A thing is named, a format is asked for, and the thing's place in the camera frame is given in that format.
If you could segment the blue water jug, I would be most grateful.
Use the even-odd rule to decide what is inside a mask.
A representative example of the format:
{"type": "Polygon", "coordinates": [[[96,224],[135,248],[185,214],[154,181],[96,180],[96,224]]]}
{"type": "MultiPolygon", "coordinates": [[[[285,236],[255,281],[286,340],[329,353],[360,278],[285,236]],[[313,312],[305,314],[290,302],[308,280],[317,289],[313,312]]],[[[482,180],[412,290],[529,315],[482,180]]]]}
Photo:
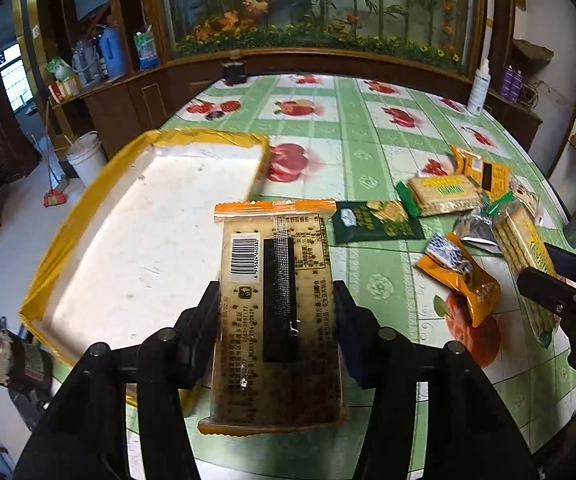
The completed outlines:
{"type": "Polygon", "coordinates": [[[110,26],[104,28],[99,38],[99,47],[105,61],[109,79],[122,77],[128,71],[119,33],[110,26]]]}

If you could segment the orange flat snack pack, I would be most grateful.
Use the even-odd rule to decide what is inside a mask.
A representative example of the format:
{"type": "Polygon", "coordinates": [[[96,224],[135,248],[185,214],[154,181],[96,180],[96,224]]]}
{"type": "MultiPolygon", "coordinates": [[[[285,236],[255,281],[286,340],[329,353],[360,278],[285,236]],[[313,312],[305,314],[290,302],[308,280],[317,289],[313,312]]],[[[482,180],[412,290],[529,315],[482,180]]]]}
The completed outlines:
{"type": "Polygon", "coordinates": [[[471,178],[494,202],[509,191],[510,168],[498,162],[488,162],[484,157],[466,148],[451,145],[456,174],[471,178]]]}

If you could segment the red broom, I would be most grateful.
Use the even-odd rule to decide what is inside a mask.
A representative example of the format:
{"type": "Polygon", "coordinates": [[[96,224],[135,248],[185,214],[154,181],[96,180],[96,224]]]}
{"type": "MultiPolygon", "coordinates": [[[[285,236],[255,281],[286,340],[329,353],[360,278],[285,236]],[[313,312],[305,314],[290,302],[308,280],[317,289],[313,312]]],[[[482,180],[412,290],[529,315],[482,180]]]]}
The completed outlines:
{"type": "Polygon", "coordinates": [[[34,148],[42,156],[42,161],[47,169],[48,190],[42,198],[44,208],[52,208],[67,203],[67,195],[64,189],[68,186],[68,180],[58,174],[58,171],[54,168],[56,158],[53,156],[54,150],[49,135],[49,112],[50,103],[47,102],[44,106],[43,114],[43,135],[41,139],[32,136],[34,148]]]}

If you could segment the dark green snack packet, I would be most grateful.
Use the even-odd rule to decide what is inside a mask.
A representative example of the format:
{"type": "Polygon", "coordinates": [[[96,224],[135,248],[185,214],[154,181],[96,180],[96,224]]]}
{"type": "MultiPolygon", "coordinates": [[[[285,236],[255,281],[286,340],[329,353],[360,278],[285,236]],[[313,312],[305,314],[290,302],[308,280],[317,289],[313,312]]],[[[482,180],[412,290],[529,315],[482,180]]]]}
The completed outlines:
{"type": "Polygon", "coordinates": [[[398,200],[338,202],[331,222],[337,244],[425,238],[419,220],[398,200]]]}

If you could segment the silver foil snack bag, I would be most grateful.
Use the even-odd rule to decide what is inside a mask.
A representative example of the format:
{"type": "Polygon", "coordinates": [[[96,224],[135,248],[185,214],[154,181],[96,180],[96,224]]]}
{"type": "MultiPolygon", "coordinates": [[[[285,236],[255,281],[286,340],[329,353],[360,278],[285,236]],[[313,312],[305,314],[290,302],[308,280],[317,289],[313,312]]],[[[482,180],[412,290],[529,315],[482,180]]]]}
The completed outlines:
{"type": "Polygon", "coordinates": [[[454,223],[453,232],[465,244],[500,256],[501,249],[492,230],[492,221],[483,206],[460,216],[454,223]]]}

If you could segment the purple bottles pair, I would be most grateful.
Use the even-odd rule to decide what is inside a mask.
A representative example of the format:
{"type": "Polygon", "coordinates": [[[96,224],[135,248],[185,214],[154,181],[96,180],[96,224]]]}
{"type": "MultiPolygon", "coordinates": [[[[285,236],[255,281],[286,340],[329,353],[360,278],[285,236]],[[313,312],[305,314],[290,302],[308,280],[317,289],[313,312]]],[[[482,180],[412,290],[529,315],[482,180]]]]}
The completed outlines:
{"type": "Polygon", "coordinates": [[[511,65],[504,71],[500,96],[512,103],[516,103],[523,86],[523,78],[520,70],[515,70],[511,65]]]}

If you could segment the green wrapped cracker pack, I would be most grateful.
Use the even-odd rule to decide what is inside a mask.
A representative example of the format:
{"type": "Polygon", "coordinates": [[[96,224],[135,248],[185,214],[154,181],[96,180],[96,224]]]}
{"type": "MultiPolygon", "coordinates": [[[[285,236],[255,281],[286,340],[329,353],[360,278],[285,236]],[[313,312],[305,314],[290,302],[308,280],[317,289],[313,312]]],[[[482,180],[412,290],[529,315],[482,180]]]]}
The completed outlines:
{"type": "Polygon", "coordinates": [[[396,185],[406,210],[416,218],[468,211],[481,204],[481,190],[462,174],[414,177],[396,185]]]}

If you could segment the white plastic bucket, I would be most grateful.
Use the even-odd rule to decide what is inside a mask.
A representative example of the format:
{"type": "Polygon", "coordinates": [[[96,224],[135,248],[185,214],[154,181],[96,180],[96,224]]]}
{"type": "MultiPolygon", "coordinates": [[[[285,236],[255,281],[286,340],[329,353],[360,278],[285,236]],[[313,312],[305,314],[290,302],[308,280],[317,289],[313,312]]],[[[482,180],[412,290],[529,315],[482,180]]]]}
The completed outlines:
{"type": "Polygon", "coordinates": [[[107,163],[98,132],[93,130],[79,136],[67,149],[66,159],[83,185],[90,186],[107,163]]]}

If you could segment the long clear cracker pack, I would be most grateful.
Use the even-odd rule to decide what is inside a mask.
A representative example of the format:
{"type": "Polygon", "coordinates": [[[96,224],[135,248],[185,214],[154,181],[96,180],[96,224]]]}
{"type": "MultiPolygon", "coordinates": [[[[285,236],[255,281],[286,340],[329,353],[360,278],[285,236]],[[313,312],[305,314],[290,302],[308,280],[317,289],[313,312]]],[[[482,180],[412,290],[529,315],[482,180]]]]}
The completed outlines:
{"type": "MultiPolygon", "coordinates": [[[[525,268],[535,268],[553,278],[555,268],[545,244],[538,234],[530,212],[518,198],[505,198],[490,212],[492,231],[497,246],[514,278],[525,268]]],[[[555,315],[531,299],[523,299],[527,318],[538,344],[547,349],[556,330],[555,315]]]]}

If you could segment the small black box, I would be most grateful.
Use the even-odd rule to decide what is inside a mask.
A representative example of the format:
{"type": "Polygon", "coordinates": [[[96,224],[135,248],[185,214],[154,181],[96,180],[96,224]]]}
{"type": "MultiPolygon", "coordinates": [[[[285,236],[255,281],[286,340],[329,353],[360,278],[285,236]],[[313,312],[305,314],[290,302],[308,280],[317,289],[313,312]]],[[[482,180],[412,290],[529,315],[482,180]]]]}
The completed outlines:
{"type": "Polygon", "coordinates": [[[248,76],[244,61],[228,61],[222,64],[223,81],[226,86],[238,86],[245,84],[248,76]]]}

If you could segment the green fruit pattern tablecloth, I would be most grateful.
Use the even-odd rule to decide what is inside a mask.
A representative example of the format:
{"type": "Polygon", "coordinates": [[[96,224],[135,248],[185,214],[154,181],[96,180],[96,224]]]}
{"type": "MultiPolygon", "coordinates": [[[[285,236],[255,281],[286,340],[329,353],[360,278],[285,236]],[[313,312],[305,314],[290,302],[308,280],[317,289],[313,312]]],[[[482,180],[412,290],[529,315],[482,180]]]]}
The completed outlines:
{"type": "MultiPolygon", "coordinates": [[[[264,200],[392,200],[396,185],[420,170],[452,172],[456,145],[509,166],[538,196],[542,239],[557,246],[566,242],[564,214],[529,155],[490,115],[471,115],[462,104],[434,94],[349,77],[259,76],[235,87],[212,84],[168,124],[267,136],[272,158],[259,192],[264,200]]],[[[437,346],[466,330],[434,310],[434,300],[452,302],[454,295],[416,266],[424,248],[420,240],[329,245],[332,275],[346,282],[358,304],[410,340],[437,346]]],[[[479,249],[474,260],[502,289],[493,313],[501,345],[491,352],[486,376],[530,448],[539,450],[554,442],[576,412],[568,338],[556,332],[543,349],[505,260],[479,249]]],[[[349,478],[373,396],[352,380],[344,388],[346,420],[339,426],[241,438],[200,434],[197,424],[209,411],[202,394],[187,422],[200,467],[284,479],[349,478]]]]}

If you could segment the white foam tray yellow tape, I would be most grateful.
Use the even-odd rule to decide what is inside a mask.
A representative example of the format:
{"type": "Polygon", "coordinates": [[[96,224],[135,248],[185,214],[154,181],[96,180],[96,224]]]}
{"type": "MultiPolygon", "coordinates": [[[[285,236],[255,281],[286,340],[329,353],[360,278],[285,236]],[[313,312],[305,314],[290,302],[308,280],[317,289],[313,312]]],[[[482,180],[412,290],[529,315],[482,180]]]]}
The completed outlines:
{"type": "Polygon", "coordinates": [[[220,203],[258,192],[263,134],[150,130],[113,156],[71,207],[21,305],[23,325],[74,365],[95,342],[141,344],[218,279],[220,203]]]}

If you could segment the small orange snack bag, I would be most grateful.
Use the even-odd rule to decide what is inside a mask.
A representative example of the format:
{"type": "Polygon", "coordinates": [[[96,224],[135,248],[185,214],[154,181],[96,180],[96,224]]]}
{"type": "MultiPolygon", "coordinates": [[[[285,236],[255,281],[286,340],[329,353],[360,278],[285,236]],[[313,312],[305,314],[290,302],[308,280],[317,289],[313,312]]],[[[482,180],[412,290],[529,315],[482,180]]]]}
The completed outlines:
{"type": "Polygon", "coordinates": [[[501,297],[501,286],[482,269],[454,233],[433,234],[416,266],[430,278],[461,294],[471,324],[481,325],[501,297]]]}

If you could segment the orange cracker pack with barcode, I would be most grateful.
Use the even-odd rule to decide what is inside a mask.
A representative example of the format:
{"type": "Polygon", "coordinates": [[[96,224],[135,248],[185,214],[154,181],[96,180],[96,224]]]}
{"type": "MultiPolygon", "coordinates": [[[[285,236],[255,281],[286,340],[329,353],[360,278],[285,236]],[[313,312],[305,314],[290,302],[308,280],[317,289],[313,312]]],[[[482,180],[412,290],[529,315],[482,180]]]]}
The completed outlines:
{"type": "Polygon", "coordinates": [[[335,426],[344,416],[326,220],[330,198],[224,203],[220,328],[202,434],[335,426]]]}

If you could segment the wooden cabinet with flower glass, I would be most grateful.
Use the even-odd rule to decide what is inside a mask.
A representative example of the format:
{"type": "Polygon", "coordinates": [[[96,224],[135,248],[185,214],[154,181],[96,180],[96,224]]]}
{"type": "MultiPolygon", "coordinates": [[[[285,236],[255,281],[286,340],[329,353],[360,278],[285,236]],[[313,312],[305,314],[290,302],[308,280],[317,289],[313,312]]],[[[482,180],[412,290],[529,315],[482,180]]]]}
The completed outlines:
{"type": "Polygon", "coordinates": [[[500,96],[515,0],[12,0],[12,15],[58,152],[95,130],[116,154],[220,79],[228,61],[250,75],[365,77],[466,102],[487,58],[488,112],[523,148],[540,125],[500,96]],[[107,26],[128,66],[116,79],[99,47],[107,26]]]}

